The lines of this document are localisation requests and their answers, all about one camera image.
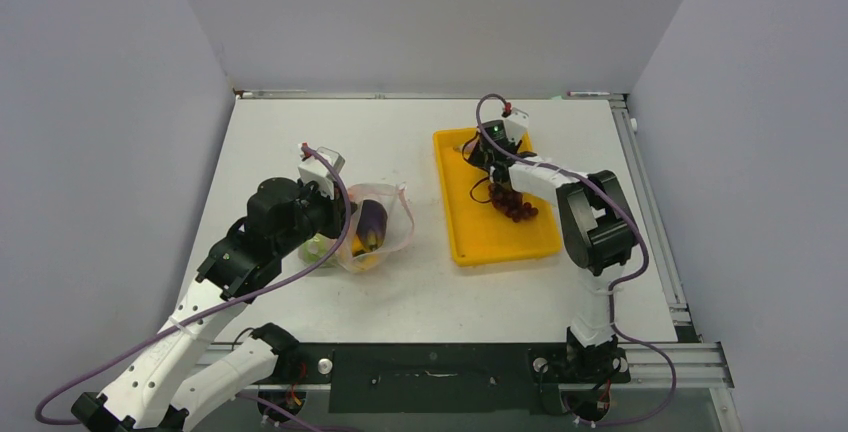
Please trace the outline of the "yellow plastic tray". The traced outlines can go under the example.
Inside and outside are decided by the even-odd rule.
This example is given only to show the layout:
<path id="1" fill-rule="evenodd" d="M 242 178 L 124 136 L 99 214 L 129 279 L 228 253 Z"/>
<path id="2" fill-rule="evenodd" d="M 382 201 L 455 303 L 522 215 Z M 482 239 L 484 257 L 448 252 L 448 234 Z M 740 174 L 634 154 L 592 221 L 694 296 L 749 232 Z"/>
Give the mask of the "yellow plastic tray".
<path id="1" fill-rule="evenodd" d="M 549 203 L 524 193 L 539 209 L 531 220 L 515 223 L 487 200 L 484 171 L 463 160 L 453 148 L 475 136 L 476 129 L 448 129 L 433 134 L 435 160 L 447 221 L 451 254 L 459 266 L 541 259 L 563 249 L 559 223 Z"/>

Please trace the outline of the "dark purple round eggplant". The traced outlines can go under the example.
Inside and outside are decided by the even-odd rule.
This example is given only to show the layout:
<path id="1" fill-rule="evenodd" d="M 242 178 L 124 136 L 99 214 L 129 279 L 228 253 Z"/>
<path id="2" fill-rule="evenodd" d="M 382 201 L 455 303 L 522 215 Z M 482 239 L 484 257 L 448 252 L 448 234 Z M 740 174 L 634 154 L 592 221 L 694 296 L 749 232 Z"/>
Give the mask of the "dark purple round eggplant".
<path id="1" fill-rule="evenodd" d="M 384 205 L 372 199 L 363 200 L 356 230 L 360 249 L 365 253 L 379 249 L 385 241 L 387 224 L 388 212 Z"/>

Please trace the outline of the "yellow bell pepper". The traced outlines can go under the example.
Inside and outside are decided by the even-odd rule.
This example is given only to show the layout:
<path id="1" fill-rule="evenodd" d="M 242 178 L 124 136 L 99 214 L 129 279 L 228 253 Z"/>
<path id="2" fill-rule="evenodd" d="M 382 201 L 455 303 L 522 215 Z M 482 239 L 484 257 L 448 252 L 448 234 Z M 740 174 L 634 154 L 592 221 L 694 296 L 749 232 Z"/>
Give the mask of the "yellow bell pepper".
<path id="1" fill-rule="evenodd" d="M 374 268 L 384 261 L 383 245 L 384 240 L 380 237 L 368 237 L 363 240 L 358 235 L 355 235 L 351 246 L 354 268 L 364 271 Z"/>

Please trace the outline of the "clear zip top bag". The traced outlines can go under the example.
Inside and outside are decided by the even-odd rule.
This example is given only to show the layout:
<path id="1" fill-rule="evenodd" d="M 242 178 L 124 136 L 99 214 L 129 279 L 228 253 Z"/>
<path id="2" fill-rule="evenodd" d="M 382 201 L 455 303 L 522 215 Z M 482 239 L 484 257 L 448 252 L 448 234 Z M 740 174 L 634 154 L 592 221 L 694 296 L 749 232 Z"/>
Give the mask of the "clear zip top bag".
<path id="1" fill-rule="evenodd" d="M 415 231 L 415 221 L 406 198 L 406 187 L 403 184 L 361 183 L 350 186 L 347 193 L 351 202 L 352 219 L 343 244 L 336 249 L 334 254 L 338 260 L 337 267 L 351 273 L 360 273 L 370 269 L 360 271 L 354 268 L 351 246 L 356 235 L 363 200 L 379 201 L 388 212 L 387 231 L 382 248 L 385 260 L 409 245 Z"/>

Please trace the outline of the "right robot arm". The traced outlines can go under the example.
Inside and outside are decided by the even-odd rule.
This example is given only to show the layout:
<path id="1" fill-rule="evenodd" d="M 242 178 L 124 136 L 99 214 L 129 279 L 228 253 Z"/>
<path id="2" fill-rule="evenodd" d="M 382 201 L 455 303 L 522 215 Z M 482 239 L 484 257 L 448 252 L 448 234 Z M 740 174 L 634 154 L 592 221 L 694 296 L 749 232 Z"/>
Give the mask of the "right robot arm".
<path id="1" fill-rule="evenodd" d="M 486 174 L 486 201 L 510 219 L 520 222 L 538 214 L 531 196 L 557 209 L 565 250 L 582 270 L 578 312 L 567 330 L 577 345 L 567 349 L 565 366 L 579 380 L 589 380 L 605 365 L 600 346 L 615 340 L 609 285 L 637 245 L 633 230 L 622 217 L 629 212 L 614 173 L 601 171 L 579 176 L 566 174 L 533 152 L 521 152 L 526 131 L 513 119 L 482 123 L 470 141 L 474 147 L 463 158 Z"/>

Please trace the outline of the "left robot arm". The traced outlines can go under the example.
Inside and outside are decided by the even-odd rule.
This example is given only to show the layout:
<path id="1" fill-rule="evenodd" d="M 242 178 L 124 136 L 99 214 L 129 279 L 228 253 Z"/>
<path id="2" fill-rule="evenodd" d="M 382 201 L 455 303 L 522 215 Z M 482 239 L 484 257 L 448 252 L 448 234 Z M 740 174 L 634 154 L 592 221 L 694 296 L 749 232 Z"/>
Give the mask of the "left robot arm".
<path id="1" fill-rule="evenodd" d="M 75 400 L 76 421 L 90 431 L 188 431 L 245 386 L 292 378 L 299 342 L 273 323 L 201 372 L 192 369 L 217 335 L 268 293 L 286 256 L 317 235 L 343 237 L 352 212 L 335 173 L 263 181 L 245 216 L 211 247 L 168 323 L 126 353 L 131 362 L 114 381 Z"/>

